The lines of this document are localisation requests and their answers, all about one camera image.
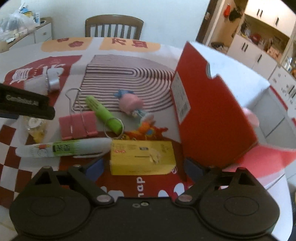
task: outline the silver bolt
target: silver bolt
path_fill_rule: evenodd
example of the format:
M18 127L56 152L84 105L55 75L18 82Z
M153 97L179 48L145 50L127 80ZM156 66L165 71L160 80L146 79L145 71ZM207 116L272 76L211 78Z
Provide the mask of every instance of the silver bolt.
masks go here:
M181 202L190 202L190 201L192 201L192 196L187 195L187 194L183 194L183 195L179 196L178 199Z
M141 205L142 205L142 206L148 206L149 203L148 203L148 202L141 202Z
M134 203L132 206L135 207L135 208L141 207L141 205L139 203Z
M96 198L99 202L110 202L112 197L107 195L107 194L103 194L103 195L99 195Z

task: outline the black robotic part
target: black robotic part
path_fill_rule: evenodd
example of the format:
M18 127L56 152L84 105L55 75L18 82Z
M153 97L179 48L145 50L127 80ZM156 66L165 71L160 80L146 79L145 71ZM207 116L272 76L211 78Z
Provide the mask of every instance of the black robotic part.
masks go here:
M19 234L14 241L269 241L276 240L270 233L279 208L246 169L211 169L175 202L119 198L114 203L71 167L63 173L40 170L13 202L10 217Z

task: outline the wooden countertop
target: wooden countertop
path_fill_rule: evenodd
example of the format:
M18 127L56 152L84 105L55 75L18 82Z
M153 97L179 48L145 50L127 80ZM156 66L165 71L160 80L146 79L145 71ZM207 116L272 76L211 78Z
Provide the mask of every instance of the wooden countertop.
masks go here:
M43 26L49 24L49 23L52 23L52 18L51 17L46 17L46 18L41 18L40 21L43 21L45 20L46 22L44 24L41 24L40 26L38 26L36 28L39 29L39 28L42 28ZM18 38L16 38L14 41L10 42L9 44L7 44L7 48L9 49L12 45L14 45L15 43L17 43L18 41L20 41L21 39L23 39L24 37L28 36L29 34L25 34L25 35L22 35Z

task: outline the small yellow box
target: small yellow box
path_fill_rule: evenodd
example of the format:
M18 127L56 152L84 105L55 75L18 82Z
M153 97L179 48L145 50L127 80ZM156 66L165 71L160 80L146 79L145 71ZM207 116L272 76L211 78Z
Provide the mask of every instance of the small yellow box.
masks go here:
M170 141L113 140L112 175L161 175L176 166Z

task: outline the binder clip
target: binder clip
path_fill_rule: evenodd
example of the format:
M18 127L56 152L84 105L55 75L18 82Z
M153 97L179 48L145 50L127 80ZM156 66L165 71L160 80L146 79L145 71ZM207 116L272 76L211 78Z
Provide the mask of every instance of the binder clip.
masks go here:
M79 105L79 112L75 114L72 107L71 98L68 96L69 91L78 90L77 100ZM93 111L82 112L79 97L81 89L71 88L66 91L65 95L69 99L70 115L59 118L60 132L62 140L81 139L86 137L95 137L98 135L96 129L96 116Z

